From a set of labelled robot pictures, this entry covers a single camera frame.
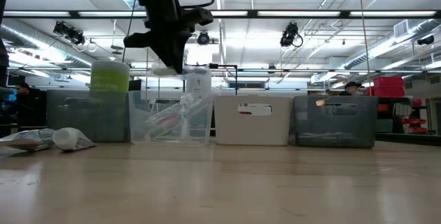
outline table surface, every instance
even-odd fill
[[[0,223],[440,223],[441,148],[0,148]]]

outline person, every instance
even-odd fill
[[[46,125],[46,93],[39,89],[31,89],[27,83],[15,85],[17,100],[6,109],[9,115],[17,114],[19,125]]]
[[[360,87],[361,87],[361,83],[356,83],[353,81],[348,82],[345,85],[345,91],[341,92],[339,94],[339,96],[353,96],[358,91],[358,88],[360,88]]]

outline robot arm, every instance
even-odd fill
[[[211,12],[198,6],[181,7],[178,0],[140,0],[139,3],[145,7],[148,18],[145,27],[150,31],[124,38],[125,47],[150,47],[167,67],[182,74],[185,44],[196,24],[213,22]]]

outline bin handle cutout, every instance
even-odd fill
[[[269,116],[273,112],[273,107],[268,103],[241,103],[237,111],[246,115]]]
[[[356,116],[358,105],[355,103],[326,103],[320,106],[322,113],[331,116]]]

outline white plastic bin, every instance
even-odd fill
[[[145,99],[146,93],[129,92],[130,136],[134,143],[205,145],[209,142],[209,131],[212,119],[213,98],[204,98],[200,104],[183,113],[169,132],[151,136],[151,127],[147,125],[150,117],[158,114],[157,108]]]
[[[216,96],[216,142],[223,145],[287,145],[291,106],[290,97]]]

